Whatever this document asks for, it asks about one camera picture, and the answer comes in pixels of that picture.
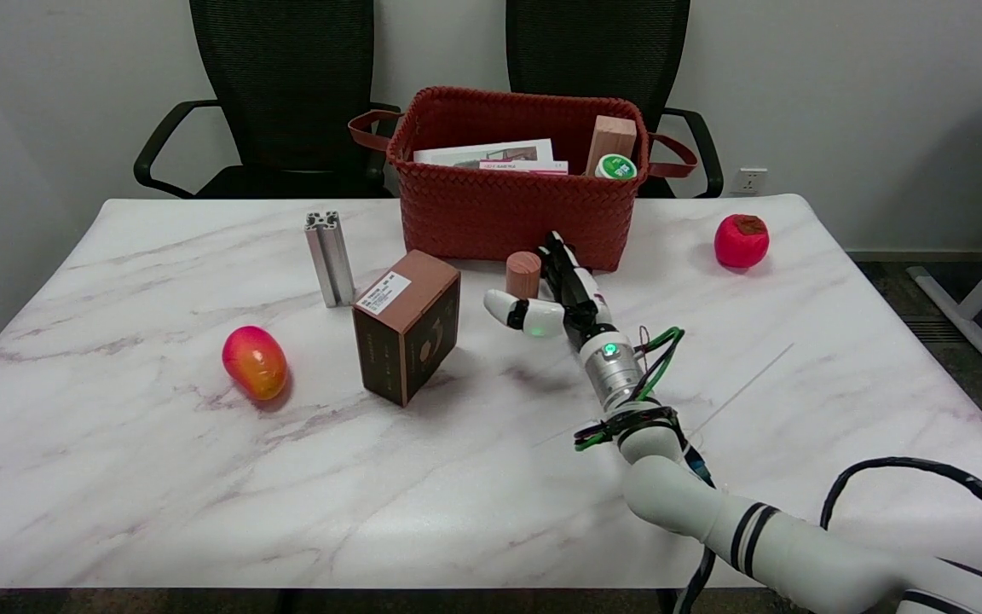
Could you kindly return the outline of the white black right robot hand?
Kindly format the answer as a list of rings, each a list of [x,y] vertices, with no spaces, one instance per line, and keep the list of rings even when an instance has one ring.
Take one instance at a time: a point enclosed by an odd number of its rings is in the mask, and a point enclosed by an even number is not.
[[[549,232],[537,253],[540,278],[552,299],[518,298],[506,291],[488,290],[483,296],[487,312],[508,329],[529,337],[566,337],[574,350],[615,331],[610,308],[592,272],[576,257],[574,246],[560,233]]]

